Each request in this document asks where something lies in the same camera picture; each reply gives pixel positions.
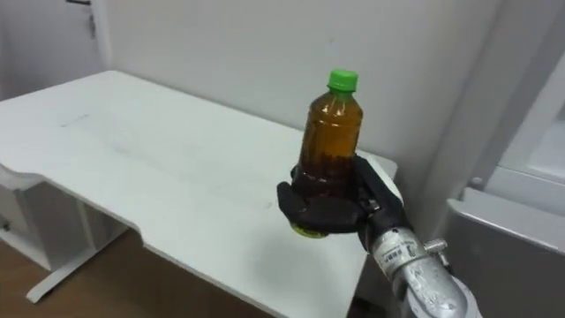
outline bottle neck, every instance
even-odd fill
[[[350,99],[353,99],[353,92],[344,92],[339,89],[330,88],[329,93],[335,96],[335,98],[340,101],[348,101]]]

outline wooden floor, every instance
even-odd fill
[[[0,317],[270,317],[143,249],[133,231],[38,305],[30,304],[27,292],[47,274],[0,242]]]

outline green bottle cap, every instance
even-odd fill
[[[358,75],[354,71],[334,69],[329,74],[328,87],[343,92],[355,92],[357,90]]]

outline table surface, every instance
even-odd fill
[[[301,137],[121,72],[0,102],[5,169],[114,216],[148,249],[270,314],[344,317],[365,262],[357,236],[303,238],[277,207]]]

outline brown liquid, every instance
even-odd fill
[[[328,92],[310,106],[292,180],[305,197],[344,196],[363,111],[351,93]]]

